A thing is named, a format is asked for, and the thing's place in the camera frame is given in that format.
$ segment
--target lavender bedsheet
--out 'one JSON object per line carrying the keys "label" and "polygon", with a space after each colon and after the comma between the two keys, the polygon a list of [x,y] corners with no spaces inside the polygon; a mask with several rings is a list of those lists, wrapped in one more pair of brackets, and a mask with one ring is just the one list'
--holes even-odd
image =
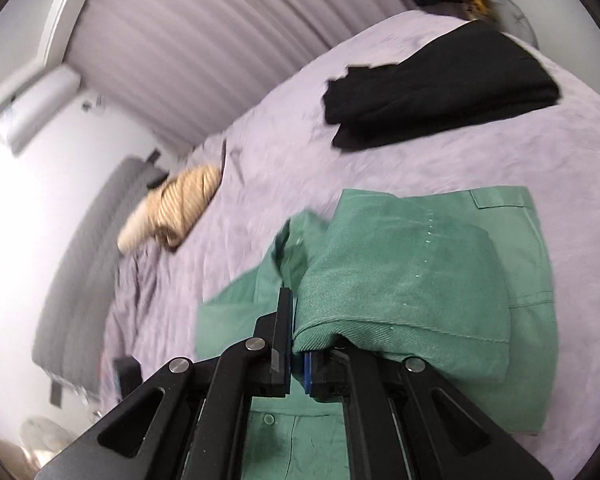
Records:
{"label": "lavender bedsheet", "polygon": [[480,186],[528,186],[555,273],[560,348],[544,431],[519,436],[556,480],[570,480],[600,442],[600,97],[534,52],[562,89],[551,108],[366,152],[331,148],[328,78],[348,64],[400,61],[462,22],[399,14],[320,56],[187,161],[219,160],[224,180],[175,253],[149,241],[120,265],[107,320],[102,401],[114,404],[112,358],[133,354],[145,377],[175,356],[195,358],[196,306],[255,266],[286,218],[328,218],[345,187],[399,196]]}

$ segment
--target white wall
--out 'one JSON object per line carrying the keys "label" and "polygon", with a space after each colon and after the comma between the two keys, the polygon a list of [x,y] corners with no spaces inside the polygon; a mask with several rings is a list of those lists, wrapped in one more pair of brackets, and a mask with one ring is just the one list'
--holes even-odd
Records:
{"label": "white wall", "polygon": [[85,0],[9,0],[0,12],[0,110],[62,61]]}
{"label": "white wall", "polygon": [[[30,357],[34,331],[89,204],[125,156],[146,157],[157,146],[147,127],[111,104],[103,114],[83,112],[81,103],[96,96],[75,98],[17,158],[0,144],[0,436],[10,440],[31,415],[79,433],[88,426],[77,397],[66,392],[62,410],[49,405],[50,381]],[[158,165],[171,169],[174,160]]]}
{"label": "white wall", "polygon": [[579,0],[513,0],[543,54],[600,94],[600,30]]}

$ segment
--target black cloth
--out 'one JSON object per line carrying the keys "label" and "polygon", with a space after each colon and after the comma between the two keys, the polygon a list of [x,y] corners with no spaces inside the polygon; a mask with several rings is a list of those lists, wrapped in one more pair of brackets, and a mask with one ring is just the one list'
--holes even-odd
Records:
{"label": "black cloth", "polygon": [[484,22],[440,36],[400,64],[348,67],[323,96],[332,145],[358,151],[554,105],[538,60]]}

